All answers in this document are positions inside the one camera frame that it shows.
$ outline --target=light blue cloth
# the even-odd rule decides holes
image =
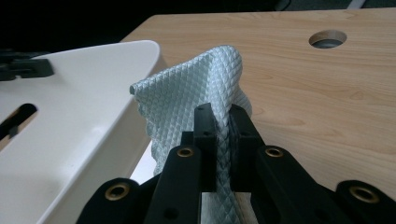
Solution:
[[[193,130],[193,111],[211,103],[218,124],[217,192],[203,194],[202,223],[250,222],[230,189],[228,112],[232,104],[251,114],[251,105],[239,88],[242,59],[232,46],[217,46],[131,86],[139,112],[147,119],[152,157],[158,174],[168,152],[180,144],[181,133]]]

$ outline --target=wood grain surface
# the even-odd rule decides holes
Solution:
[[[313,48],[324,30],[345,43]],[[325,187],[358,179],[396,199],[396,8],[157,15],[122,41],[141,39],[159,43],[169,66],[234,46],[266,144]]]

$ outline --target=black clip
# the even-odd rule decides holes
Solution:
[[[49,77],[54,74],[48,59],[32,59],[47,52],[15,52],[0,49],[0,81],[22,78]]]

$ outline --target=dark background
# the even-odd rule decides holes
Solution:
[[[347,8],[349,2],[9,0],[0,3],[0,49],[56,52],[117,43],[156,14],[343,9]],[[396,0],[366,0],[363,7],[396,7]]]

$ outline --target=white container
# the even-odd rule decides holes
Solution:
[[[103,183],[131,176],[149,137],[129,88],[166,67],[148,40],[38,58],[53,76],[0,82],[0,121],[38,109],[0,152],[0,223],[75,223]]]

